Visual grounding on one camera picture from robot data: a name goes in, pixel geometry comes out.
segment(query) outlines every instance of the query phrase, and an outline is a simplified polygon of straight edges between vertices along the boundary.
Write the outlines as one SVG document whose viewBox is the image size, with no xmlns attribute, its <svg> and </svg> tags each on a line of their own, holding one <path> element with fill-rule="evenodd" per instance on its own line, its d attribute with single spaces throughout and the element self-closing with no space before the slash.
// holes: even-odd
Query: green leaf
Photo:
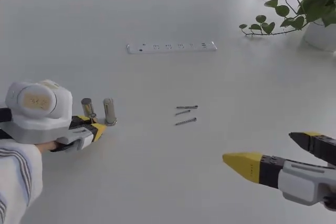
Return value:
<svg viewBox="0 0 336 224">
<path fill-rule="evenodd" d="M 291 22 L 293 21 L 293 18 L 286 18 L 282 24 L 280 25 L 280 27 L 288 27 L 290 26 Z"/>
<path fill-rule="evenodd" d="M 324 26 L 330 26 L 331 24 L 336 24 L 336 12 L 330 12 L 322 17 Z"/>
<path fill-rule="evenodd" d="M 244 28 L 246 28 L 246 27 L 247 27 L 246 24 L 241 24 L 241 25 L 239 26 L 240 29 L 244 29 Z"/>
<path fill-rule="evenodd" d="M 266 7 L 272 7 L 272 8 L 275 8 L 278 6 L 278 0 L 270 0 L 270 1 L 267 1 L 265 4 L 264 4 Z"/>
<path fill-rule="evenodd" d="M 311 6 L 321 6 L 324 7 L 328 0 L 303 0 L 301 1 L 301 6 L 299 7 L 297 13 L 299 15 L 306 14 L 308 10 L 311 9 Z"/>
<path fill-rule="evenodd" d="M 261 27 L 258 24 L 252 24 L 249 29 L 251 29 L 251 30 L 261 30 Z"/>
<path fill-rule="evenodd" d="M 293 20 L 293 21 L 290 23 L 290 25 L 291 25 L 292 27 L 294 27 L 296 30 L 301 30 L 302 27 L 303 27 L 303 23 L 304 23 L 304 22 L 305 22 L 305 21 L 304 21 L 304 17 L 299 16 L 299 17 L 297 17 L 295 20 Z"/>
<path fill-rule="evenodd" d="M 271 34 L 272 31 L 274 30 L 275 27 L 275 23 L 272 22 L 270 24 L 268 23 L 262 23 L 261 27 L 263 28 L 264 32 L 267 34 Z"/>
<path fill-rule="evenodd" d="M 258 16 L 256 17 L 256 21 L 257 21 L 258 23 L 263 23 L 263 22 L 266 21 L 266 16 L 265 16 L 265 15 L 258 15 Z"/>
<path fill-rule="evenodd" d="M 289 8 L 286 5 L 275 7 L 275 11 L 280 17 L 286 17 L 289 14 Z"/>
<path fill-rule="evenodd" d="M 319 18 L 322 18 L 329 9 L 325 6 L 321 6 L 318 3 L 313 3 L 306 11 L 306 21 L 313 22 Z"/>
</svg>

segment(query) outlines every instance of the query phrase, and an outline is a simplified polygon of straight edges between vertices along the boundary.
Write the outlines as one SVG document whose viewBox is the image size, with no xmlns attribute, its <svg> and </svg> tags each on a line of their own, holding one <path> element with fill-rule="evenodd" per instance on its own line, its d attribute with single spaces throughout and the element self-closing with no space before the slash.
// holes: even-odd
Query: screw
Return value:
<svg viewBox="0 0 336 224">
<path fill-rule="evenodd" d="M 175 116 L 177 116 L 177 115 L 181 115 L 181 114 L 185 114 L 185 113 L 189 113 L 189 112 L 191 112 L 191 110 L 185 110 L 185 111 L 176 113 Z"/>
<path fill-rule="evenodd" d="M 195 105 L 195 106 L 178 106 L 176 107 L 177 109 L 197 109 L 198 106 Z"/>
<path fill-rule="evenodd" d="M 178 122 L 178 123 L 175 123 L 176 126 L 178 125 L 182 125 L 182 124 L 186 124 L 186 123 L 190 123 L 190 122 L 196 122 L 197 118 L 191 118 L 189 120 L 185 120 L 185 121 L 182 121 L 182 122 Z"/>
</svg>

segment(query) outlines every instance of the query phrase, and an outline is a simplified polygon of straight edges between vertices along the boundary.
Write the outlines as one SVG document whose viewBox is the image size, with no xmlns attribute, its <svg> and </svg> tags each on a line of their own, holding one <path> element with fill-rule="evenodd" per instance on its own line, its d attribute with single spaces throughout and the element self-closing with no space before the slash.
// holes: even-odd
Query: power outlet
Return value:
<svg viewBox="0 0 336 224">
<path fill-rule="evenodd" d="M 128 44 L 127 50 L 130 54 L 157 54 L 163 52 L 216 51 L 217 47 L 212 41 L 200 43 L 143 43 Z"/>
</svg>

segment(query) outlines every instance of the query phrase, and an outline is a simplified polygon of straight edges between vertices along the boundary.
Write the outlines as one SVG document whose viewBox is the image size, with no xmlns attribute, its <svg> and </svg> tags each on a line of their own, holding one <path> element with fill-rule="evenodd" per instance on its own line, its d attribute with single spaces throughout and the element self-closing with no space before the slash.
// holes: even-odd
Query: plant stem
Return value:
<svg viewBox="0 0 336 224">
<path fill-rule="evenodd" d="M 285 0 L 286 1 L 286 4 L 292 9 L 292 11 L 295 13 L 295 14 L 297 14 L 297 12 L 293 9 L 293 7 L 291 7 L 291 5 L 287 2 L 287 0 Z"/>
<path fill-rule="evenodd" d="M 300 29 L 302 30 L 305 26 L 307 26 L 309 23 L 305 23 L 305 25 Z M 245 36 L 248 36 L 248 35 L 260 35 L 260 36 L 265 36 L 265 35 L 278 35 L 278 34 L 287 34 L 287 33 L 291 33 L 292 31 L 299 31 L 298 29 L 293 29 L 293 30 L 290 30 L 290 31 L 283 31 L 281 33 L 275 33 L 275 34 L 255 34 L 253 31 L 251 34 L 247 34 L 243 31 L 243 33 L 245 34 Z"/>
<path fill-rule="evenodd" d="M 301 2 L 299 1 L 299 0 L 297 0 L 298 1 L 298 3 L 299 3 L 299 5 L 300 5 L 300 7 L 301 7 L 301 9 L 302 9 L 302 11 L 303 11 L 303 13 L 305 14 L 306 12 L 305 12 L 305 9 L 303 9 L 303 6 L 301 5 Z"/>
<path fill-rule="evenodd" d="M 298 30 L 294 29 L 294 30 L 284 31 L 284 32 L 282 32 L 282 33 L 275 33 L 275 34 L 255 34 L 255 33 L 253 33 L 253 34 L 247 34 L 247 33 L 244 33 L 244 34 L 245 34 L 245 36 L 248 36 L 248 35 L 260 35 L 260 36 L 265 36 L 265 35 L 287 34 L 287 33 L 291 33 L 292 31 L 298 31 Z"/>
</svg>

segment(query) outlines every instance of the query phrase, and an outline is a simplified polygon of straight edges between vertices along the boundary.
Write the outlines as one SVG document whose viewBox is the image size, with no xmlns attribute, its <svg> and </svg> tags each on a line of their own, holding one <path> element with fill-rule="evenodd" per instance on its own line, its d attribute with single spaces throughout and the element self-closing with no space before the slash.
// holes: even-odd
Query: white sleeve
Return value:
<svg viewBox="0 0 336 224">
<path fill-rule="evenodd" d="M 18 224 L 42 191 L 42 158 L 35 145 L 0 140 L 0 224 Z"/>
</svg>

